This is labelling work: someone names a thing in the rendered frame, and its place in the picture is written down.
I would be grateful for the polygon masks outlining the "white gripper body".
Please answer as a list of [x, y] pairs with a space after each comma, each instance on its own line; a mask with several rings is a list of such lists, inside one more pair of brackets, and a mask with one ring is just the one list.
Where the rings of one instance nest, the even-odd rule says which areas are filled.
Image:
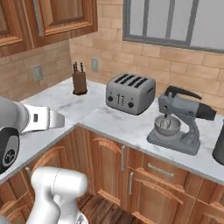
[[65, 126], [65, 117], [51, 109], [48, 109], [48, 129], [63, 128]]

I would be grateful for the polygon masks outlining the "wooden base cupboard door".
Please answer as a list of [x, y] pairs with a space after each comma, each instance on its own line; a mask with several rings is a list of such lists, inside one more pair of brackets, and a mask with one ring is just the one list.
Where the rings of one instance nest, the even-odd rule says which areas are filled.
[[31, 174], [39, 166], [53, 166], [78, 171], [81, 166], [76, 146], [76, 131], [72, 130], [66, 134], [27, 166], [31, 169]]
[[25, 170], [0, 185], [0, 214], [10, 224], [25, 224], [34, 204], [34, 191]]
[[187, 224], [224, 224], [224, 185], [203, 180]]
[[129, 211], [146, 224], [186, 224], [184, 194], [147, 178], [137, 171], [133, 174]]
[[104, 199], [122, 204], [123, 174], [121, 171], [121, 148], [105, 137], [95, 137], [92, 140], [95, 190]]

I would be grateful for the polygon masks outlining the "brown knife block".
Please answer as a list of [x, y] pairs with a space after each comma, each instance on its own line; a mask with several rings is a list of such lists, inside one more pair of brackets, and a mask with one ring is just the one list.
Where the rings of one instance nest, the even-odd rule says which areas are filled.
[[76, 72], [73, 74], [73, 94], [84, 95], [88, 91], [86, 83], [86, 74]]

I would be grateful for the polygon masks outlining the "grey four-slot toaster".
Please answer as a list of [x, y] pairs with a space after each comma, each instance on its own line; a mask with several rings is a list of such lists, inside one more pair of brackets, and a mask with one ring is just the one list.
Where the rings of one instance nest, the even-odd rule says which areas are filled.
[[140, 115], [154, 101], [156, 81], [133, 73], [120, 73], [106, 86], [106, 104], [112, 109]]

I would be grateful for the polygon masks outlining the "grey mixer bowl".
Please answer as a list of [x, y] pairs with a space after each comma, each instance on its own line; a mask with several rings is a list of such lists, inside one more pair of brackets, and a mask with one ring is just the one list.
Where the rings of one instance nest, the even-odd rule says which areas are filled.
[[156, 118], [154, 126], [160, 135], [171, 137], [180, 131], [181, 122], [175, 116], [168, 115], [165, 117], [164, 115], [160, 115]]

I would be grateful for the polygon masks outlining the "wooden drawer front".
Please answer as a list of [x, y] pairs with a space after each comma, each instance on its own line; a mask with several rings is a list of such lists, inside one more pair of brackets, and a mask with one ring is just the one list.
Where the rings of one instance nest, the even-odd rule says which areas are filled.
[[[169, 177], [164, 175], [163, 173], [154, 171], [151, 168], [148, 168], [148, 163], [151, 163], [152, 165], [166, 172], [174, 173], [174, 176]], [[159, 179], [167, 183], [168, 185], [180, 190], [181, 192], [185, 190], [187, 171], [178, 168], [173, 164], [162, 161], [156, 157], [129, 148], [129, 167], [150, 174], [153, 178]]]

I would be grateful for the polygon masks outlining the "grey stand mixer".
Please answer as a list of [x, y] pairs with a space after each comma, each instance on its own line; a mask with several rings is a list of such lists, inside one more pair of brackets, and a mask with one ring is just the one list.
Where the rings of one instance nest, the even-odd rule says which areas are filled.
[[213, 121], [216, 111], [204, 103], [191, 101], [179, 97], [179, 95], [189, 95], [202, 99], [201, 96], [191, 91], [169, 86], [158, 97], [158, 109], [161, 116], [178, 118], [181, 122], [180, 131], [174, 136], [162, 136], [154, 126], [147, 136], [147, 141], [151, 144], [195, 156], [200, 148], [200, 132], [195, 119]]

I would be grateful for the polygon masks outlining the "grey framed window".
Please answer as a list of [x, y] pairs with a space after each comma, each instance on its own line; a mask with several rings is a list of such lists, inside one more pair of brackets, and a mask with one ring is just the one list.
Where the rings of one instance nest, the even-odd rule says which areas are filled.
[[224, 53], [224, 0], [123, 0], [128, 41]]

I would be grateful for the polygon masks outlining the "dark grey kettle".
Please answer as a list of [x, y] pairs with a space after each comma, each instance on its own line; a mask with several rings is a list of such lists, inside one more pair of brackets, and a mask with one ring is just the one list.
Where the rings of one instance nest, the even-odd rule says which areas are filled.
[[224, 120], [219, 137], [213, 149], [213, 158], [219, 164], [224, 165]]

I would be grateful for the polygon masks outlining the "grey wall outlet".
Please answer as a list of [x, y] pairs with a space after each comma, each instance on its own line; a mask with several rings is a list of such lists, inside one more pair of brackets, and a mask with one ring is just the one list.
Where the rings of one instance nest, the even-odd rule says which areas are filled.
[[33, 66], [32, 73], [35, 81], [41, 81], [43, 79], [43, 71], [41, 65]]
[[96, 57], [91, 58], [91, 69], [93, 72], [96, 72], [96, 73], [99, 71], [99, 63]]

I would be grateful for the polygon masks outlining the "wooden wall cupboard door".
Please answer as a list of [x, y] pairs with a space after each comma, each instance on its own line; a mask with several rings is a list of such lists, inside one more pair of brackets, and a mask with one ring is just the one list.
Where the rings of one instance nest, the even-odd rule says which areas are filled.
[[0, 58], [33, 47], [25, 0], [0, 0]]
[[96, 0], [39, 0], [45, 36], [40, 37], [32, 0], [25, 0], [33, 48], [98, 30]]

